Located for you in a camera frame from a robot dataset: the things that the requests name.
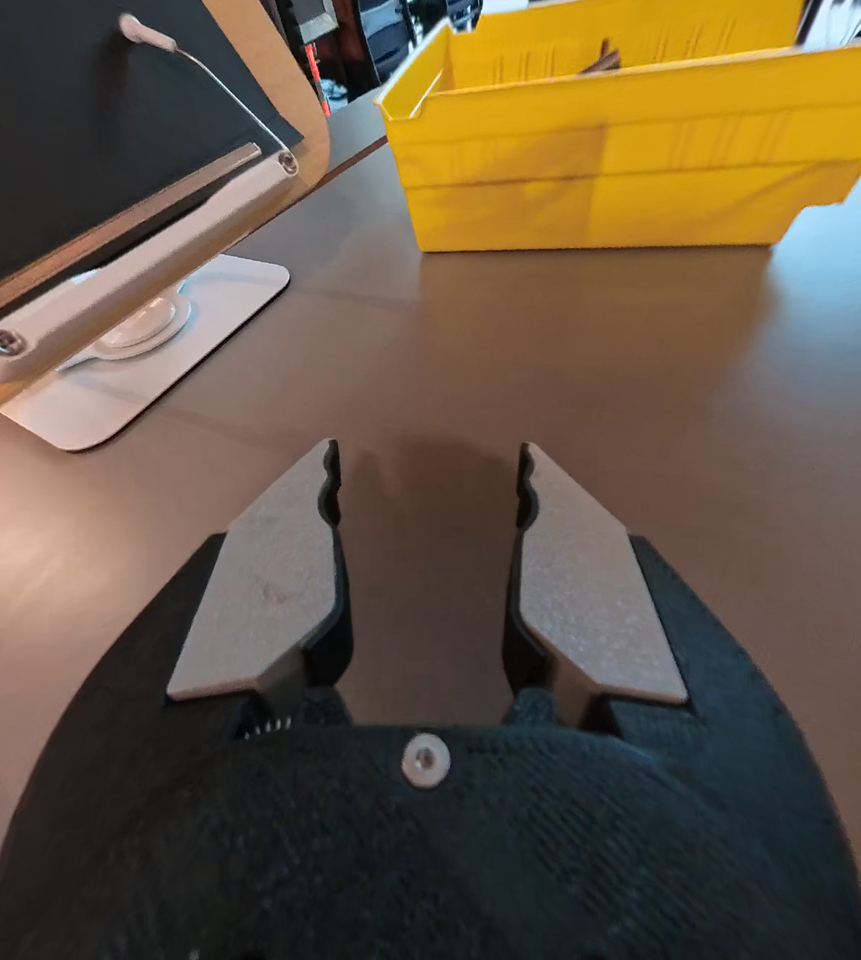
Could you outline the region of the yellow plastic bin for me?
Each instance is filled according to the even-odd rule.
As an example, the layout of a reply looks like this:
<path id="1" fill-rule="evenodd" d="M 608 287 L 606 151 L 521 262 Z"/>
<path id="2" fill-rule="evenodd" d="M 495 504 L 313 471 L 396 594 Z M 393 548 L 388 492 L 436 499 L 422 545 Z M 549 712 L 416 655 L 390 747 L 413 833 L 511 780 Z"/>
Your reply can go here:
<path id="1" fill-rule="evenodd" d="M 861 41 L 478 87 L 449 46 L 376 98 L 424 253 L 772 247 L 861 177 Z"/>
<path id="2" fill-rule="evenodd" d="M 795 1 L 574 1 L 534 2 L 487 9 L 472 35 L 510 42 L 590 42 L 608 39 L 667 49 L 745 52 L 791 46 L 803 2 Z"/>

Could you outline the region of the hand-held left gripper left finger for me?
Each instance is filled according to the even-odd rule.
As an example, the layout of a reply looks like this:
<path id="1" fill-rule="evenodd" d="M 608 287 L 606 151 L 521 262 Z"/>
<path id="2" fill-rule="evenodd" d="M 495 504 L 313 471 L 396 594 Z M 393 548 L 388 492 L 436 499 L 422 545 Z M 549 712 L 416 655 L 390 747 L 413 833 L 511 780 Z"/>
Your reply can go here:
<path id="1" fill-rule="evenodd" d="M 353 654 L 339 525 L 341 460 L 325 438 L 229 526 L 166 693 L 175 702 L 256 695 L 296 706 Z"/>

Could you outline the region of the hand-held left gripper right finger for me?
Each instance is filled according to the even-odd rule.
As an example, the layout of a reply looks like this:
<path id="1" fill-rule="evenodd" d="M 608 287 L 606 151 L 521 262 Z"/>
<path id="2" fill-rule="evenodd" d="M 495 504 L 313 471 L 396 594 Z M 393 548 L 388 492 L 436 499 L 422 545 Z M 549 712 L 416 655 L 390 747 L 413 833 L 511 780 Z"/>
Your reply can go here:
<path id="1" fill-rule="evenodd" d="M 540 446 L 520 447 L 503 666 L 564 724 L 598 703 L 678 709 L 689 694 L 627 527 Z"/>

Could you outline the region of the white stand base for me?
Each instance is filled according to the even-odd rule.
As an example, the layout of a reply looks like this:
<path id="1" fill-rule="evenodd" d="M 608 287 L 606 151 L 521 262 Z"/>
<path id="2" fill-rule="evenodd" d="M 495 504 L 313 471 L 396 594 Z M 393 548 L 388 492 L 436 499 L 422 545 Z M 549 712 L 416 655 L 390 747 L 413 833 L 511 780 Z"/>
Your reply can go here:
<path id="1" fill-rule="evenodd" d="M 0 407 L 57 450 L 83 452 L 122 433 L 290 285 L 284 266 L 221 254 L 163 297 L 168 327 L 133 347 L 97 342 Z"/>

